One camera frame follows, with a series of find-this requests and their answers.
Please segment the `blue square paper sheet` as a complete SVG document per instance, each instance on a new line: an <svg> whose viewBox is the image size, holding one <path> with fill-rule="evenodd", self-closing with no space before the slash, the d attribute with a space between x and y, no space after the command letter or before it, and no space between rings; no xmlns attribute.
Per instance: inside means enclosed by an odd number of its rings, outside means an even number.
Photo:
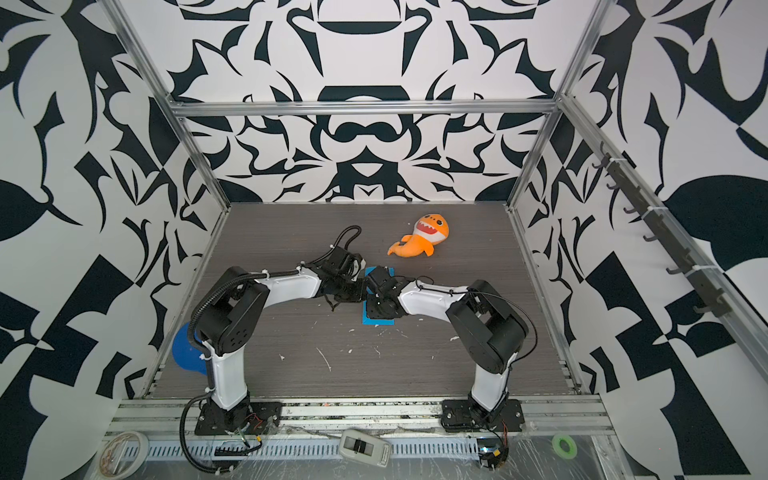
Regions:
<svg viewBox="0 0 768 480"><path fill-rule="evenodd" d="M377 267L366 267L365 277L367 277ZM394 276L394 267L385 267L391 276ZM395 320L393 319L374 319L368 315L368 301L364 299L362 307L362 324L369 326L394 326Z"/></svg>

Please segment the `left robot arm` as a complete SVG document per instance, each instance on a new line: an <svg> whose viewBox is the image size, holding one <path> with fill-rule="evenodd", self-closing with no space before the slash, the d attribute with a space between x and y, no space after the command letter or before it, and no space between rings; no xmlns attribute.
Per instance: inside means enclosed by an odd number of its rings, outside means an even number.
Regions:
<svg viewBox="0 0 768 480"><path fill-rule="evenodd" d="M332 307L362 301L366 263L349 251L361 233L358 225L346 227L328 251L290 270L231 267L193 308L187 340L205 362L207 397L220 411L230 414L247 406L244 350L265 309L313 298Z"/></svg>

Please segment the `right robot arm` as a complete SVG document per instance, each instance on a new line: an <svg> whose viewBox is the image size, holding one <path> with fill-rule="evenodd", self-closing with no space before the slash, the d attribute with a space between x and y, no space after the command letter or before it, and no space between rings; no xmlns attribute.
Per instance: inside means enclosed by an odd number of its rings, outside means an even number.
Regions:
<svg viewBox="0 0 768 480"><path fill-rule="evenodd" d="M427 284L394 276L384 267L365 277L366 314L371 319L430 317L450 323L476 365L469 393L481 417L495 418L508 399L508 378L529 334L521 313L489 282L469 286Z"/></svg>

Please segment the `orange shark plush toy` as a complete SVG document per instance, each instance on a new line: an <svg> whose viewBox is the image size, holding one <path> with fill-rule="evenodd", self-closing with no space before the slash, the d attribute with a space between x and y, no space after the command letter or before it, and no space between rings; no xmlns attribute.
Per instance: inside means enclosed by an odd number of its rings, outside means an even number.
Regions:
<svg viewBox="0 0 768 480"><path fill-rule="evenodd" d="M413 232L403 236L391 245L388 255L401 258L414 258L422 254L431 257L435 247L448 239L450 227L447 220L440 214L427 214L414 223Z"/></svg>

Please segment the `blue round cloth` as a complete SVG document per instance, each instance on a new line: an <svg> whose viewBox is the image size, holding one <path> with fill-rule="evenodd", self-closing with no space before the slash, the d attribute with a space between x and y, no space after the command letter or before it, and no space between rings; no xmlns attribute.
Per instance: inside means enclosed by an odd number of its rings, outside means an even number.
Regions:
<svg viewBox="0 0 768 480"><path fill-rule="evenodd" d="M205 362L200 358L200 352L188 342L188 326L189 323L183 324L175 334L171 346L172 358L181 369L205 376Z"/></svg>

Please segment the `small black electronics board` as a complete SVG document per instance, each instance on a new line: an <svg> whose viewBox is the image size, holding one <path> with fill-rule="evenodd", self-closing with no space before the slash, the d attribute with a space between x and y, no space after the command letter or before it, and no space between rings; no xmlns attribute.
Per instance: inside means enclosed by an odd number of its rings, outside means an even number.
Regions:
<svg viewBox="0 0 768 480"><path fill-rule="evenodd" d="M488 470L498 470L506 463L509 448L502 440L498 438L479 438L477 440L477 447L478 464L480 467Z"/></svg>

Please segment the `green tape roll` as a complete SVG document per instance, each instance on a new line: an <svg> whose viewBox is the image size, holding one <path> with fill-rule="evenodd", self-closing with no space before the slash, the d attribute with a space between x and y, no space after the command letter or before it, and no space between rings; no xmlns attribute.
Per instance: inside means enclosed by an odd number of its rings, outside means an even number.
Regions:
<svg viewBox="0 0 768 480"><path fill-rule="evenodd" d="M558 433L551 439L553 452L561 459L574 460L578 455L575 439L567 434Z"/></svg>

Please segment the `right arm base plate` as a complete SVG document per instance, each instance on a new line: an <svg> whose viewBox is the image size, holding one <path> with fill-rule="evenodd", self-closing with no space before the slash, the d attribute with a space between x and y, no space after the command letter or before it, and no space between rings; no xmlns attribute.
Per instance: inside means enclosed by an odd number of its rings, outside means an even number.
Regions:
<svg viewBox="0 0 768 480"><path fill-rule="evenodd" d="M464 400L446 399L441 402L440 424L449 433L491 430L502 433L521 432L525 423L519 400L503 399L493 410L485 410L469 397Z"/></svg>

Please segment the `grey switch box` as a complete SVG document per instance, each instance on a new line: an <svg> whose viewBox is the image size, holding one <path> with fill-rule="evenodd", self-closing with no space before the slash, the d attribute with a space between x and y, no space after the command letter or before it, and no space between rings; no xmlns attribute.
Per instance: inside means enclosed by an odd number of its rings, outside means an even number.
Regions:
<svg viewBox="0 0 768 480"><path fill-rule="evenodd" d="M358 430L345 430L339 442L344 459L380 468L389 464L392 452L391 443Z"/></svg>

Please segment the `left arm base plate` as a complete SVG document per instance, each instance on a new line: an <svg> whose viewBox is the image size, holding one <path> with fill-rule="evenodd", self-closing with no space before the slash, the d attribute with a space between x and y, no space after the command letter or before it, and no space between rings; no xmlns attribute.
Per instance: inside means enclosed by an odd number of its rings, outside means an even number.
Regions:
<svg viewBox="0 0 768 480"><path fill-rule="evenodd" d="M203 404L198 415L194 433L197 436L266 434L273 427L278 427L281 421L283 404L281 402L251 402L245 401L231 410L224 410L213 401Z"/></svg>

